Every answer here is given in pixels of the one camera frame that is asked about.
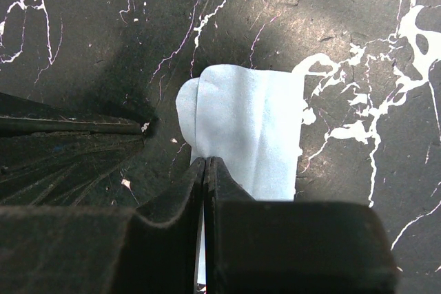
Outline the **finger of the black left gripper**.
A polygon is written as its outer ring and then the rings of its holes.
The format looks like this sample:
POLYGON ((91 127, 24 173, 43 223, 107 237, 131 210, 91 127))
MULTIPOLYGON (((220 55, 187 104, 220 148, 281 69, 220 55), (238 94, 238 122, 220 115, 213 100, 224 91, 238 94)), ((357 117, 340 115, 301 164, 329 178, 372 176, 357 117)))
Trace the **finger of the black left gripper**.
POLYGON ((150 120, 136 122, 101 114, 76 113, 1 94, 1 135, 19 136, 38 132, 90 132, 98 134, 146 134, 150 120))
POLYGON ((141 135, 37 133, 1 138, 1 204, 79 204, 144 148, 141 135))

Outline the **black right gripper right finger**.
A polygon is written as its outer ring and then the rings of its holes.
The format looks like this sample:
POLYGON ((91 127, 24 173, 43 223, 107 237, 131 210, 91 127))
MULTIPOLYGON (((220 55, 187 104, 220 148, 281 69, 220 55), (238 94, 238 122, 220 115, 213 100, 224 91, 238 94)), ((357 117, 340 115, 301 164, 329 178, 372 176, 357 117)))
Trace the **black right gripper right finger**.
POLYGON ((377 214, 349 202, 253 199, 222 159, 205 168, 209 293, 395 293, 377 214))

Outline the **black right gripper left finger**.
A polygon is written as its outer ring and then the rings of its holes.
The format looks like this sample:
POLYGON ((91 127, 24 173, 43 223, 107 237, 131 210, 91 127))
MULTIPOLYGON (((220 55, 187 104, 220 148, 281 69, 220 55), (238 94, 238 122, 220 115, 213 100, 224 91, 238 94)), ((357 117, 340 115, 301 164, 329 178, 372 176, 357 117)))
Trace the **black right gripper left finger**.
POLYGON ((194 293, 205 161, 137 208, 1 208, 2 293, 194 293))

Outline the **light blue cleaning cloth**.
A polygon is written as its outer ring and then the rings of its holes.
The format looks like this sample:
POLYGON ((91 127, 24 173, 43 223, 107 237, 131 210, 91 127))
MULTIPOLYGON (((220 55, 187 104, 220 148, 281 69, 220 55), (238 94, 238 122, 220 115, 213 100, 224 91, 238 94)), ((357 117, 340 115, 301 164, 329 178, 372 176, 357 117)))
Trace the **light blue cleaning cloth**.
POLYGON ((176 111, 191 159, 222 158, 256 200, 295 196, 305 77, 212 65, 178 91, 176 111))

